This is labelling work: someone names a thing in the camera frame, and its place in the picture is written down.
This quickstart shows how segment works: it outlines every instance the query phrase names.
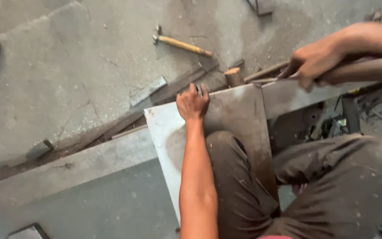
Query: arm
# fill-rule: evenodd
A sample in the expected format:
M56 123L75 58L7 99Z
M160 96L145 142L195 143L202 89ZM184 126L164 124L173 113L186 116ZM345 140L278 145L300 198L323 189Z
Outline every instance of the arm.
M357 23L294 52L289 67L279 77L296 73L307 89L314 79L342 61L382 56L382 23Z
M210 100L203 85L202 91L203 96L199 96L195 85L190 84L190 89L176 100L187 129L179 192L181 239L218 238L218 199L203 131Z

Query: red cloth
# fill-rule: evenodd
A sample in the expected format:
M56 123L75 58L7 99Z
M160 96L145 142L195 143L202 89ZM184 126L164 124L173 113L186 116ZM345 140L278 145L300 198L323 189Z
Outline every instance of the red cloth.
M293 238L288 236L262 236L259 239L293 239Z

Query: person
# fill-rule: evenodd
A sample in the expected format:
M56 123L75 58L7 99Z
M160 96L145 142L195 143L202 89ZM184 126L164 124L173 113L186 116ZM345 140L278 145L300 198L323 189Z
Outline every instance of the person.
M382 56L382 24L357 23L292 55L280 75L301 87L337 64ZM374 238L382 214L382 139L350 134L284 150L273 159L279 185L307 185L280 216L250 173L251 159L227 131L204 138L210 102L202 85L177 96L186 125L179 206L181 239Z

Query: brown pants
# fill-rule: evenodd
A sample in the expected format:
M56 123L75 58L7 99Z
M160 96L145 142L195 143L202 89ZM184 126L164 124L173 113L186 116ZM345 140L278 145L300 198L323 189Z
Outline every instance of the brown pants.
M219 198L220 239L371 239L382 215L382 139L352 134L297 145L273 159L279 184L308 183L282 213L250 173L251 159L231 133L206 139Z

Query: hammer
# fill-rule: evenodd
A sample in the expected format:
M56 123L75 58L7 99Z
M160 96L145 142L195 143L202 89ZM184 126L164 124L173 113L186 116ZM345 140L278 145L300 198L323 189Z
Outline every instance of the hammer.
M154 34L153 34L153 40L154 40L153 44L154 45L156 45L158 43L158 41L160 40L164 43L167 43L167 44L170 44L172 46L176 46L176 47L188 50L190 52L195 52L195 53L203 55L205 57L212 57L211 51L201 49L200 47L193 46L193 45L187 44L185 42L175 40L175 39L170 38L170 37L162 36L161 34L162 34L162 27L160 25L157 25L156 30L154 31Z

